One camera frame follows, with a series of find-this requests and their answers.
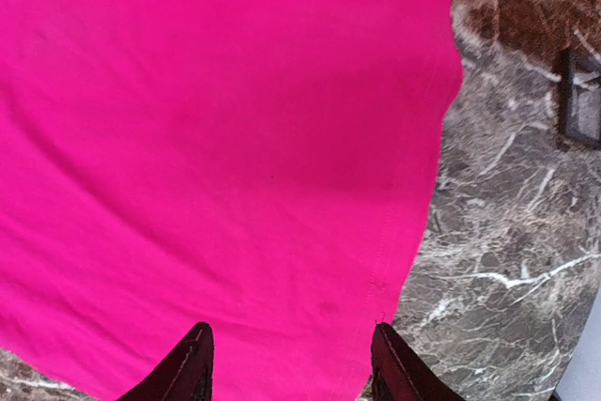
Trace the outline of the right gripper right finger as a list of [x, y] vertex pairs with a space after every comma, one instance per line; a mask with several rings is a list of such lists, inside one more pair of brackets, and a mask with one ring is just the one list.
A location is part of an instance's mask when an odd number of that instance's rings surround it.
[[388, 323], [378, 323], [371, 345], [372, 395], [385, 401], [462, 401]]

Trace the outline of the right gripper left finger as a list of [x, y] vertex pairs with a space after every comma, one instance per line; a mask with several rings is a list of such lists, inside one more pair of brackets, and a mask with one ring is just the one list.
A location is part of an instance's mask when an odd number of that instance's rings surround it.
[[212, 399], [214, 337], [196, 323], [139, 384], [118, 401], [209, 401]]

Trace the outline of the red t-shirt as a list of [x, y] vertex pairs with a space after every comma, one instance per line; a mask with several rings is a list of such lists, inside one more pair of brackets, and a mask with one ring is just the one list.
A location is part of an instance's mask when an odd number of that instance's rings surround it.
[[452, 0], [1, 0], [1, 346], [103, 400], [352, 400], [462, 84]]

